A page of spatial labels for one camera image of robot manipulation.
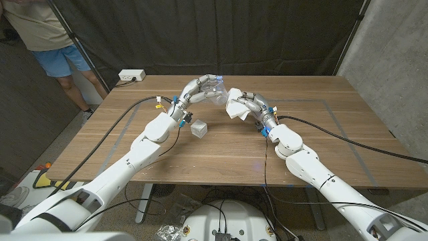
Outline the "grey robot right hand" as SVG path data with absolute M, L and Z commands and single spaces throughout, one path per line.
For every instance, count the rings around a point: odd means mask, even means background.
M 242 92 L 242 95 L 233 99 L 233 101 L 246 106 L 256 119 L 273 112 L 273 108 L 269 106 L 268 101 L 261 94 Z

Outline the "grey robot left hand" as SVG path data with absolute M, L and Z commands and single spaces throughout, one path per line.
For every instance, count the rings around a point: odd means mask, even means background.
M 225 90 L 223 77 L 213 74 L 191 80 L 181 92 L 176 107 L 187 109 L 191 104 L 211 99 L 216 105 L 222 105 L 227 101 L 228 93 Z

